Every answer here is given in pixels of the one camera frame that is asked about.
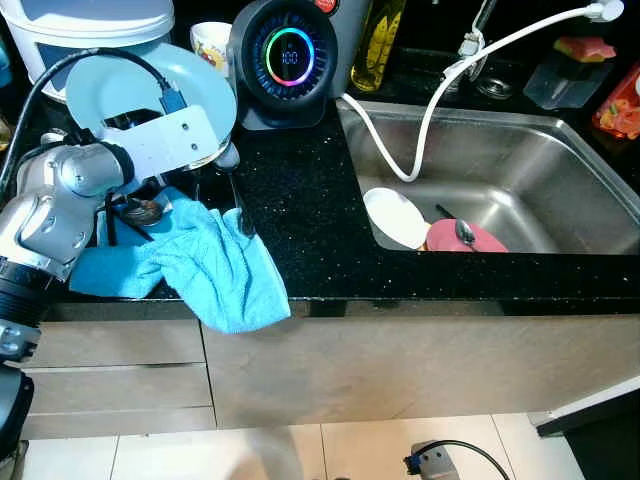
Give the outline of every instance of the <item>blue towel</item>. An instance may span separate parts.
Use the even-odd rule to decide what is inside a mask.
[[[239,209],[221,216],[174,188],[163,193],[172,209],[145,228],[154,241],[145,242],[116,219],[119,245],[85,249],[71,290],[143,298],[164,277],[204,324],[224,333],[257,330],[291,315],[284,283],[262,240],[238,229]]]

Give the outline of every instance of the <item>white floor tile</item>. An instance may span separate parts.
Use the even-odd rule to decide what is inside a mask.
[[[584,480],[564,437],[540,438],[527,414],[493,415],[517,480]]]
[[[494,457],[512,475],[489,415],[322,425],[327,477],[350,480],[417,478],[402,461],[414,443],[462,440]],[[499,473],[483,457],[462,447],[445,447],[462,480],[496,480]]]
[[[120,437],[113,480],[324,480],[319,425]]]
[[[109,480],[117,437],[30,440],[22,480]]]

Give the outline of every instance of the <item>black granite countertop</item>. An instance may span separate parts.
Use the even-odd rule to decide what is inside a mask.
[[[420,62],[405,65],[390,72],[380,91],[360,98],[425,105],[437,85],[434,72],[441,69],[434,65],[433,72],[425,70]],[[507,65],[507,71],[516,69]],[[496,102],[461,91],[445,98],[442,106],[543,113],[521,94]],[[637,146],[620,146],[606,138],[599,142],[579,116],[564,118],[638,190],[639,171],[629,159]],[[257,231],[292,303],[320,305],[315,314],[311,308],[310,315],[341,315],[347,305],[370,305],[372,311],[396,308],[398,314],[408,306],[406,311],[419,314],[443,302],[453,311],[465,301],[485,305],[487,312],[495,312],[498,305],[506,314],[640,312],[640,255],[462,254],[380,247],[333,103],[313,128],[237,128],[234,141],[241,157],[238,185]],[[226,177],[212,167],[200,175],[201,200],[208,207],[230,206]],[[191,187],[177,183],[191,193]],[[105,301],[71,293],[60,300]],[[145,301],[170,300],[179,297],[162,283]]]

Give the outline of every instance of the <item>sink basin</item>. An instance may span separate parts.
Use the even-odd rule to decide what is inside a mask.
[[[363,102],[399,166],[410,172],[424,109]],[[342,101],[340,120],[361,191],[393,188],[427,222],[444,206],[498,238],[510,252],[635,255],[640,198],[562,120],[457,109],[436,111],[418,179],[399,180],[360,117]],[[406,250],[375,226],[379,245]]]

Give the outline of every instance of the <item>digital display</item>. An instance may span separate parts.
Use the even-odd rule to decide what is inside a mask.
[[[315,51],[305,32],[284,28],[269,40],[265,57],[271,77],[280,85],[291,87],[307,79],[313,69]]]

